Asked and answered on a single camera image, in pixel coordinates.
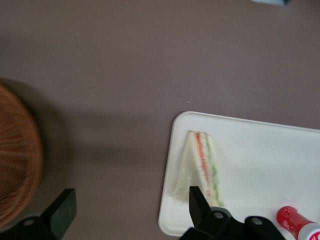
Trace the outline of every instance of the red cylinder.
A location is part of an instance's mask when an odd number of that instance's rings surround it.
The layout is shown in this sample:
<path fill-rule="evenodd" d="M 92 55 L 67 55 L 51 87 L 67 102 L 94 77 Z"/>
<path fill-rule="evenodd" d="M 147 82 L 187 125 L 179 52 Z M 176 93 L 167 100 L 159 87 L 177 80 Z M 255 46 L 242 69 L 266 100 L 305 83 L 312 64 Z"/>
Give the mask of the red cylinder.
<path fill-rule="evenodd" d="M 282 207 L 276 215 L 276 220 L 296 240 L 320 240 L 320 225 L 300 215 L 292 206 Z"/>

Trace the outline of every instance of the bread slice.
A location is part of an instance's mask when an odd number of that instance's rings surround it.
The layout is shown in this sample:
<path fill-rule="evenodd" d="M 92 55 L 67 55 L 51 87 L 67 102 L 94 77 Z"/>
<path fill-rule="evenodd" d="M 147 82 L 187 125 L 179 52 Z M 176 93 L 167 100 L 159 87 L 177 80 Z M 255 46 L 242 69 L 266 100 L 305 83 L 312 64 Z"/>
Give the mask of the bread slice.
<path fill-rule="evenodd" d="M 210 206 L 224 206 L 214 157 L 211 135 L 189 131 L 174 190 L 178 200 L 188 202 L 189 187 L 199 186 Z"/>

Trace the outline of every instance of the table surface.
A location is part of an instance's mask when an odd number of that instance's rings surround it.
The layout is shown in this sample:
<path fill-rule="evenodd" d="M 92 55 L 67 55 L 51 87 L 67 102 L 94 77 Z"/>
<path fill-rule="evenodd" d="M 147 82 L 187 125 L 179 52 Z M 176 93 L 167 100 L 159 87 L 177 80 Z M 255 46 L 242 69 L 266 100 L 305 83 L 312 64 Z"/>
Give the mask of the table surface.
<path fill-rule="evenodd" d="M 29 106 L 45 150 L 15 221 L 73 187 L 65 240 L 177 239 L 158 227 L 174 118 L 320 129 L 319 11 L 318 0 L 3 2 L 1 82 Z"/>

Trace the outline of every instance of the white plastic tray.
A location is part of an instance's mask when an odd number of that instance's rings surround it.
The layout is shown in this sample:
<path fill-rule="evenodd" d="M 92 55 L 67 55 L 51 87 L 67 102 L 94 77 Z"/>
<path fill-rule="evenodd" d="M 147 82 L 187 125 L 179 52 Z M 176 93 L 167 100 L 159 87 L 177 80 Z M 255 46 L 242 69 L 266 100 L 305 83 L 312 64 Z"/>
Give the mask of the white plastic tray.
<path fill-rule="evenodd" d="M 173 197 L 188 130 L 214 138 L 225 208 L 236 220 L 263 216 L 277 226 L 278 209 L 290 204 L 320 222 L 320 130 L 188 111 L 172 128 L 158 219 L 165 234 L 192 227 L 188 203 Z"/>

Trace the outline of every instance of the wicker basket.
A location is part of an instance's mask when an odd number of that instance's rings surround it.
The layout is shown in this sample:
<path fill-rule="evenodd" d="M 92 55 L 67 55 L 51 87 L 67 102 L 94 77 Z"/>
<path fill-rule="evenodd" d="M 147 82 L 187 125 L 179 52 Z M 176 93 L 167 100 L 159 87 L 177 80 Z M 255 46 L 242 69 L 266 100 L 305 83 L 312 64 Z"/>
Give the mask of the wicker basket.
<path fill-rule="evenodd" d="M 37 126 L 22 102 L 0 84 L 0 227 L 31 201 L 42 170 Z"/>

